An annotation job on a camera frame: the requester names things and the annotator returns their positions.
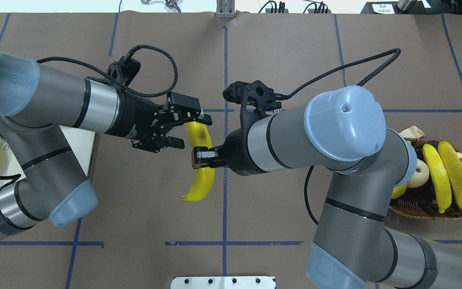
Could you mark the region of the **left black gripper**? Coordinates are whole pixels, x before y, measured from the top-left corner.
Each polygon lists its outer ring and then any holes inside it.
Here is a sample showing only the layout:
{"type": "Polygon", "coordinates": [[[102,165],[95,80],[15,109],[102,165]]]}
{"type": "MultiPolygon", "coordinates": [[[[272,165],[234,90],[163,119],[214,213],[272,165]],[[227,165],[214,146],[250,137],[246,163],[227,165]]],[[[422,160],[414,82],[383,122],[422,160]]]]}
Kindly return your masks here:
{"type": "Polygon", "coordinates": [[[162,105],[148,98],[130,96],[126,99],[122,117],[122,137],[131,139],[135,148],[158,153],[167,147],[184,149],[181,138],[167,136],[170,130],[184,123],[213,124],[209,114],[199,110],[199,100],[170,92],[162,105]]]}

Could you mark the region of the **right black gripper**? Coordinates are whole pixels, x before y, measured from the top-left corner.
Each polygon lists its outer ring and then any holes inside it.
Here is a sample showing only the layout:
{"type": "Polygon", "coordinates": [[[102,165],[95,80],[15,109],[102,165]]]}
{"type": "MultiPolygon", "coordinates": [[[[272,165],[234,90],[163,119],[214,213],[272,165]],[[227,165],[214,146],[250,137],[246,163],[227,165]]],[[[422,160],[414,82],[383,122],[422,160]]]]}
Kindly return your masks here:
{"type": "Polygon", "coordinates": [[[195,146],[191,151],[191,166],[193,169],[201,168],[230,168],[233,172],[242,176],[255,174],[253,163],[246,140],[249,128],[233,130],[225,139],[222,146],[204,147],[195,146]]]}

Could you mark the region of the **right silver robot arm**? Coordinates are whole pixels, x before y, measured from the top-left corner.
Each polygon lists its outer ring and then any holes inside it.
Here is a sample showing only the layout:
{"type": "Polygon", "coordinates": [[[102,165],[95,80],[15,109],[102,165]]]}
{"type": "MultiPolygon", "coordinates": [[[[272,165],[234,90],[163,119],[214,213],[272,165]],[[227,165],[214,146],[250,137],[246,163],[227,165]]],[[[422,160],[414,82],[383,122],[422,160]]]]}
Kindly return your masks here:
{"type": "Polygon", "coordinates": [[[417,155],[386,127],[371,92],[352,85],[268,115],[287,96],[262,82],[223,91],[240,104],[241,127],[222,146],[197,145],[195,169],[227,167],[249,176],[307,166],[333,172],[306,267],[320,289],[462,289],[462,250],[385,228],[393,189],[408,181],[417,155]]]}

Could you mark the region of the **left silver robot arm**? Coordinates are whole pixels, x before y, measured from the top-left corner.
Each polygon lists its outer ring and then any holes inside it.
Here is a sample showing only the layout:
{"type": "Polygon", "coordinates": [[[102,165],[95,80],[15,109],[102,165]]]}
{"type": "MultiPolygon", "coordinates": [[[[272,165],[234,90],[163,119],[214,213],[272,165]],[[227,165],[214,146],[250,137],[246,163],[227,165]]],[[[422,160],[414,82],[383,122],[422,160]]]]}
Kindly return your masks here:
{"type": "Polygon", "coordinates": [[[0,138],[8,143],[24,178],[0,187],[0,240],[41,221],[64,226],[97,207],[98,200],[61,126],[132,140],[157,153],[184,148],[167,136],[175,126],[210,126],[198,99],[166,92],[154,104],[129,89],[140,70],[130,55],[103,79],[79,77],[32,59],[0,53],[0,138]]]}

